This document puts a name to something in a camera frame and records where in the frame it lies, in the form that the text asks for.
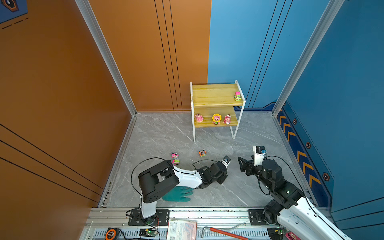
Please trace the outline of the orange toy car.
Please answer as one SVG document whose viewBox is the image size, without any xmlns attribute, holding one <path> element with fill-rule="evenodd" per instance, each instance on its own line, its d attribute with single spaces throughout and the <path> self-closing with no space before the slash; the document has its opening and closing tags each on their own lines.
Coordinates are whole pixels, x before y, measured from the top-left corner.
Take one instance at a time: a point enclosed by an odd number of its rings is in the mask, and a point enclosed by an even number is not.
<svg viewBox="0 0 384 240">
<path fill-rule="evenodd" d="M 199 156 L 200 157 L 204 157 L 204 156 L 206 156 L 207 155 L 207 152 L 205 151 L 205 150 L 201 150 L 201 151 L 199 151 Z"/>
</svg>

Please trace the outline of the pink bear toy yellow base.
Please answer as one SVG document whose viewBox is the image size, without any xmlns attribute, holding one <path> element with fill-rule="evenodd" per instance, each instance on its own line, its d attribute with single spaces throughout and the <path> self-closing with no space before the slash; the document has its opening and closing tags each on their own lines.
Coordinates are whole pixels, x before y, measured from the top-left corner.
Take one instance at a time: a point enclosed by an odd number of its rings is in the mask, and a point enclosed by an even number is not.
<svg viewBox="0 0 384 240">
<path fill-rule="evenodd" d="M 202 123 L 204 121 L 204 117 L 201 114 L 196 114 L 195 120 L 197 123 Z"/>
</svg>

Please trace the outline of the pink strawberry bear toy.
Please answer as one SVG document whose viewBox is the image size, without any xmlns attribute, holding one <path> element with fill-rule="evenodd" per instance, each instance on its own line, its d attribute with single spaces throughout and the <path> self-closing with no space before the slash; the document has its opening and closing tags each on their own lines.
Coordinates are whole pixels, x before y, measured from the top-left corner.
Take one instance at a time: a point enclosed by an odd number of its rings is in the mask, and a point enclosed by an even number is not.
<svg viewBox="0 0 384 240">
<path fill-rule="evenodd" d="M 232 117 L 230 114 L 227 114 L 223 120 L 223 123 L 226 124 L 226 125 L 230 125 L 231 124 L 231 120 L 232 120 Z"/>
</svg>

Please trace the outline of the pink yellow flower toy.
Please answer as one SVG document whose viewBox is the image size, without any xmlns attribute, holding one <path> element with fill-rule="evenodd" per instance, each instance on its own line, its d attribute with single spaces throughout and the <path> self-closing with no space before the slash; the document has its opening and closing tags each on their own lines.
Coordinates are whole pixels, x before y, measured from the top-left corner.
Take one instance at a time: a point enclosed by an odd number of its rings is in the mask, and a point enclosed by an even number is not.
<svg viewBox="0 0 384 240">
<path fill-rule="evenodd" d="M 214 114 L 212 116 L 212 123 L 214 125 L 219 125 L 221 123 L 221 120 L 222 120 L 222 116 L 220 114 Z"/>
</svg>

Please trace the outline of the pink green toy vehicle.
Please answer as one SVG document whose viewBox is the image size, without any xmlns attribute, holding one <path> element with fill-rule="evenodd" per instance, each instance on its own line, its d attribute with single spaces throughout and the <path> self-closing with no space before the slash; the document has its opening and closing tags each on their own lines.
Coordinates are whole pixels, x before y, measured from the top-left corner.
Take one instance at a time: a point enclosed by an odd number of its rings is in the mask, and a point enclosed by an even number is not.
<svg viewBox="0 0 384 240">
<path fill-rule="evenodd" d="M 235 99 L 235 101 L 241 101 L 242 100 L 241 93 L 240 92 L 235 92 L 234 99 Z"/>
</svg>

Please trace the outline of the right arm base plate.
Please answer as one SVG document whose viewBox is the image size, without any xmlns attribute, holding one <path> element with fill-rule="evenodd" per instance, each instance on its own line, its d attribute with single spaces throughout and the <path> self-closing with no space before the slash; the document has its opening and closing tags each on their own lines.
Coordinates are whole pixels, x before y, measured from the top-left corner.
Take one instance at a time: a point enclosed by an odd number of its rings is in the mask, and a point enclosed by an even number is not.
<svg viewBox="0 0 384 240">
<path fill-rule="evenodd" d="M 249 220 L 252 226 L 287 226 L 292 213 L 286 209 L 249 209 Z"/>
</svg>

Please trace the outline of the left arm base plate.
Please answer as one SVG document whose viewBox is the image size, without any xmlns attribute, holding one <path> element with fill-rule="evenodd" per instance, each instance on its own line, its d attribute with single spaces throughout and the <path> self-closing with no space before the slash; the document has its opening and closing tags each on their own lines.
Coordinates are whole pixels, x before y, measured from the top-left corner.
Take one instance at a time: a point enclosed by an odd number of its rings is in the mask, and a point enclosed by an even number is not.
<svg viewBox="0 0 384 240">
<path fill-rule="evenodd" d="M 144 218 L 141 209 L 135 208 L 126 211 L 126 217 L 129 218 L 129 226 L 167 226 L 170 219 L 170 210 L 157 209 L 153 216 Z"/>
</svg>

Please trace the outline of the yellow wooden two-tier shelf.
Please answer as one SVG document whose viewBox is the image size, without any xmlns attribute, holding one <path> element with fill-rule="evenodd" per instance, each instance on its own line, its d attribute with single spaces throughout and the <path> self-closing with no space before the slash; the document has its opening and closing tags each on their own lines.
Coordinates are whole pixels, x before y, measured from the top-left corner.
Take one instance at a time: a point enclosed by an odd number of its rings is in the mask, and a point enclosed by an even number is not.
<svg viewBox="0 0 384 240">
<path fill-rule="evenodd" d="M 196 140 L 197 128 L 213 127 L 229 127 L 232 138 L 235 139 L 246 103 L 246 98 L 238 81 L 235 81 L 232 84 L 194 85 L 193 83 L 190 83 L 190 92 L 193 140 Z M 241 101 L 235 101 L 235 92 L 241 93 Z M 201 114 L 204 117 L 204 121 L 202 123 L 196 122 L 196 114 Z M 214 125 L 212 123 L 212 116 L 214 114 L 220 114 L 222 116 L 222 120 L 219 125 Z M 232 117 L 230 125 L 223 123 L 227 114 L 230 114 Z"/>
</svg>

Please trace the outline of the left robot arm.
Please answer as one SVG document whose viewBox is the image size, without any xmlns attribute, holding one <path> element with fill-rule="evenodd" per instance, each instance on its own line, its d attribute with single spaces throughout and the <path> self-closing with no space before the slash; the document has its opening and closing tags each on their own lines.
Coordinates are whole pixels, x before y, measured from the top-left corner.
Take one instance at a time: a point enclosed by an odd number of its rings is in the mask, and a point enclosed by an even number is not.
<svg viewBox="0 0 384 240">
<path fill-rule="evenodd" d="M 228 177 L 228 166 L 231 159 L 225 156 L 221 161 L 212 161 L 207 167 L 193 171 L 180 169 L 170 160 L 164 160 L 151 168 L 144 170 L 138 176 L 141 196 L 141 217 L 154 217 L 157 211 L 157 201 L 166 195 L 172 195 L 173 202 L 180 202 L 182 193 L 195 189 L 205 189 L 213 183 L 223 184 Z"/>
</svg>

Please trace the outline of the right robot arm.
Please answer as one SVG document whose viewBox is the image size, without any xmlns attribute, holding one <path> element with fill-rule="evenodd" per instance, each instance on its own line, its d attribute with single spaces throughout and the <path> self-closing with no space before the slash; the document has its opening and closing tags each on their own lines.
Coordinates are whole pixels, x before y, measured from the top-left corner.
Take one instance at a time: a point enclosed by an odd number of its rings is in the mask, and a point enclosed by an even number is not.
<svg viewBox="0 0 384 240">
<path fill-rule="evenodd" d="M 260 164 L 241 157 L 238 161 L 241 172 L 256 176 L 258 185 L 264 185 L 273 198 L 264 207 L 266 223 L 279 224 L 302 240 L 351 239 L 306 198 L 301 188 L 284 178 L 282 168 L 274 159 L 262 158 Z"/>
</svg>

